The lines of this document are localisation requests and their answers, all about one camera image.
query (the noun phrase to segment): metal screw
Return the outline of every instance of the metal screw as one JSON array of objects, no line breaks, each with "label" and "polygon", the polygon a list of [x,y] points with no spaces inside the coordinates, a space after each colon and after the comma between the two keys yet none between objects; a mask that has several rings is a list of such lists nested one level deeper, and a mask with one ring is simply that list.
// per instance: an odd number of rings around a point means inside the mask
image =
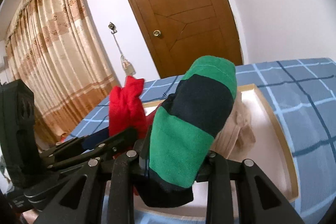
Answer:
[{"label": "metal screw", "polygon": [[210,151],[210,153],[209,153],[209,158],[213,158],[213,157],[215,157],[216,156],[216,152],[214,152],[214,151]]},{"label": "metal screw", "polygon": [[96,160],[96,159],[90,159],[90,160],[88,161],[88,165],[89,165],[90,167],[96,166],[97,164],[98,164],[98,160]]},{"label": "metal screw", "polygon": [[250,160],[250,159],[247,159],[247,160],[244,160],[244,164],[248,167],[251,167],[251,166],[254,165],[254,161]]},{"label": "metal screw", "polygon": [[137,155],[137,152],[135,152],[134,150],[129,150],[127,151],[126,155],[130,158],[135,157]]}]

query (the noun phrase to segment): door panel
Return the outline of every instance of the door panel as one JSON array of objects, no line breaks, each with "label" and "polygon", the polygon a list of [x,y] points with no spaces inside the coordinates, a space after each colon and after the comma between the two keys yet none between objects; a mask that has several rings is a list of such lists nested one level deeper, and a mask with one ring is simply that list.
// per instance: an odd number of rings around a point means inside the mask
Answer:
[{"label": "door panel", "polygon": [[[183,74],[200,56],[242,64],[234,18],[227,0],[130,0],[161,77]],[[161,35],[155,37],[154,30]]]}]

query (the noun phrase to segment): bed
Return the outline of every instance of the bed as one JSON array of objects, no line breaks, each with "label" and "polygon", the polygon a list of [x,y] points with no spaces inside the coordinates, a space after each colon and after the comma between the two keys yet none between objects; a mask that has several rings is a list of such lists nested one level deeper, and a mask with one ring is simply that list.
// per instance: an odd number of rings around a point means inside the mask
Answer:
[{"label": "bed", "polygon": [[[336,197],[336,63],[328,58],[265,62],[236,67],[238,85],[255,84],[272,107],[297,170],[300,195],[292,205],[305,223],[317,224]],[[146,82],[142,102],[165,99],[182,76]],[[105,98],[66,140],[108,126]],[[136,224],[204,223],[135,211]]]}]

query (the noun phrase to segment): door knob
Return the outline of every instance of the door knob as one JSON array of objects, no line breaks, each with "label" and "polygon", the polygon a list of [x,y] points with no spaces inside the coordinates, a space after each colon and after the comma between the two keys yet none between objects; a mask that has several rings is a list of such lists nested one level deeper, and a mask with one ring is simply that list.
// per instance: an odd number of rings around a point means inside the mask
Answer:
[{"label": "door knob", "polygon": [[154,35],[155,37],[159,37],[159,36],[161,35],[161,31],[160,31],[160,30],[155,30],[155,31],[153,32],[153,35]]}]

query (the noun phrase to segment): wooden door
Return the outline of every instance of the wooden door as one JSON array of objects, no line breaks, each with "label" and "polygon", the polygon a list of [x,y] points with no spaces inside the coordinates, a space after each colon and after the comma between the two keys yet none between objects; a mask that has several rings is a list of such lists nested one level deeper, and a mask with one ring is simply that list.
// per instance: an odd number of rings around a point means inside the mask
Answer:
[{"label": "wooden door", "polygon": [[242,64],[228,0],[129,1],[161,77],[184,74],[203,55]]}]

